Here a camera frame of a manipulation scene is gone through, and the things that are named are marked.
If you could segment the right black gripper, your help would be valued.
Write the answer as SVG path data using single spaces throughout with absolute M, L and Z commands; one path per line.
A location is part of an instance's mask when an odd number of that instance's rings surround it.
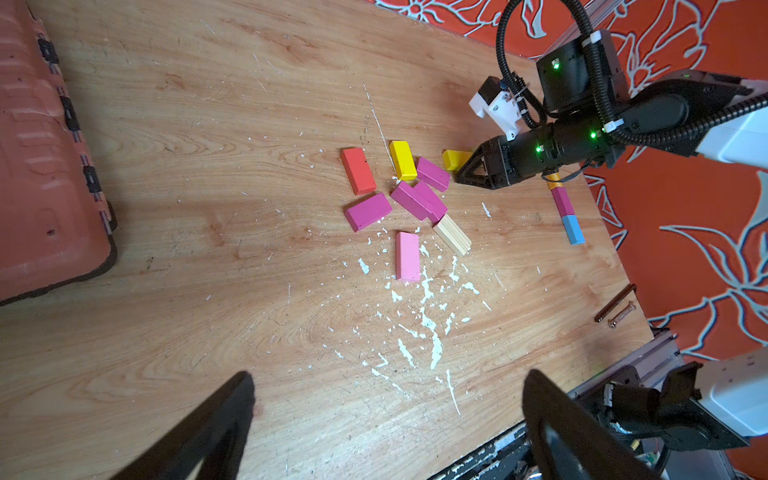
M 591 117 L 562 118 L 508 140 L 499 136 L 478 147 L 454 173 L 458 184 L 505 188 L 562 166 L 588 162 L 613 167 L 626 147 Z

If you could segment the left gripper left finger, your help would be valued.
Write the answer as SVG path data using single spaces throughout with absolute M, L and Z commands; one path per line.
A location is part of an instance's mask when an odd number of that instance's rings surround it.
M 235 479 L 255 406 L 252 376 L 240 371 L 116 479 Z

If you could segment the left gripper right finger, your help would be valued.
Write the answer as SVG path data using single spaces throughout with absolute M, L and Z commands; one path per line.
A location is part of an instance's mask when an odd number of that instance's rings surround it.
M 543 479 L 655 479 L 580 405 L 538 370 L 524 381 L 522 408 Z

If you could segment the orange yellow cylinder block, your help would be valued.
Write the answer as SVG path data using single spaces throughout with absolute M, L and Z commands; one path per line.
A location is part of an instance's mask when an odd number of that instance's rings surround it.
M 561 188 L 563 186 L 563 182 L 561 181 L 561 178 L 557 172 L 545 175 L 544 180 L 546 181 L 550 190 Z

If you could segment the dark magenta block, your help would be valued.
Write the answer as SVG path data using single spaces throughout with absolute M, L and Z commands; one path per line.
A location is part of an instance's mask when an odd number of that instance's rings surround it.
M 443 201 L 425 182 L 415 184 L 413 190 L 426 209 L 430 221 L 434 224 L 439 223 L 448 211 L 448 208 Z

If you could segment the natural wood block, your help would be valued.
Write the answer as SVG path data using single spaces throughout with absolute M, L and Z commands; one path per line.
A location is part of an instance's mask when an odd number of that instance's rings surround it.
M 470 251 L 472 241 L 449 214 L 443 215 L 433 230 L 456 255 L 464 256 Z

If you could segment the blue striped block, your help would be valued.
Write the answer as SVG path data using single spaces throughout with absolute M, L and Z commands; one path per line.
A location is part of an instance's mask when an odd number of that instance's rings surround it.
M 586 242 L 579 220 L 575 215 L 563 216 L 561 220 L 571 245 L 582 245 Z

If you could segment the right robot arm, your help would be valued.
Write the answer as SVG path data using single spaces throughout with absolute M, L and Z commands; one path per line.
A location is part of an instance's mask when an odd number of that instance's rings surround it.
M 502 135 L 483 142 L 454 174 L 459 184 L 496 190 L 558 170 L 612 168 L 630 146 L 722 163 L 767 165 L 767 84 L 738 76 L 678 70 L 631 96 L 611 35 L 593 28 L 579 1 L 565 6 L 579 35 L 536 63 L 543 99 L 513 72 L 505 35 L 518 4 L 503 10 L 496 35 L 501 75 L 470 105 Z

